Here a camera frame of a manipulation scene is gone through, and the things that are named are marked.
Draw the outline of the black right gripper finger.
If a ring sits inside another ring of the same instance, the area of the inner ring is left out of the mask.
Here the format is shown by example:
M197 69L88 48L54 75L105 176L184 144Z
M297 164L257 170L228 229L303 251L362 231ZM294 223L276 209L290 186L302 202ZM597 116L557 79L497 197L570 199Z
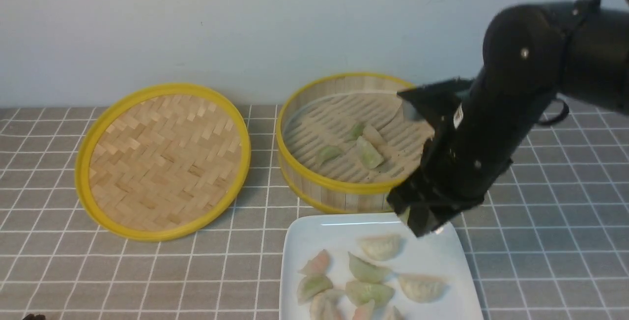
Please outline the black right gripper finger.
M461 213L482 205L482 201L452 203L451 201L422 201L409 206L407 226L418 238L437 231Z

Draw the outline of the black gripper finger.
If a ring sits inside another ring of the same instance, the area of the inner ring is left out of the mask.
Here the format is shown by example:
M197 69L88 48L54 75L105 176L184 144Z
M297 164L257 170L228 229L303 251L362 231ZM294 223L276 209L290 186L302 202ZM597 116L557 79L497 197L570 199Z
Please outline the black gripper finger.
M386 201L398 219L403 224L408 224L411 206L418 201L418 194L407 188L393 188L388 193Z

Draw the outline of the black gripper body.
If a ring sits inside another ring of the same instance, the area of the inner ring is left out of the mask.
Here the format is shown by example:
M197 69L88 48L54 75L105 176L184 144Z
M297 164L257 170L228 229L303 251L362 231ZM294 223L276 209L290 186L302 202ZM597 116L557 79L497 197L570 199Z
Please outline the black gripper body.
M397 188L418 194L418 202L482 201L494 182L512 165L510 156L483 159L466 149L480 144L463 143L452 123L438 125L434 136L423 146L418 168Z

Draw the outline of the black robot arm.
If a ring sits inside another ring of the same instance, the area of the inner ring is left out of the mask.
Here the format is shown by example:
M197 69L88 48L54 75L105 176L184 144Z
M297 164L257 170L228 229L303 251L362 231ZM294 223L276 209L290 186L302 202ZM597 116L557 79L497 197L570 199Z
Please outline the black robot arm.
M434 129L420 164L387 195L416 237L438 230L485 201L494 182L561 94L628 114L628 13L591 0L516 5L489 24L483 67L397 93Z

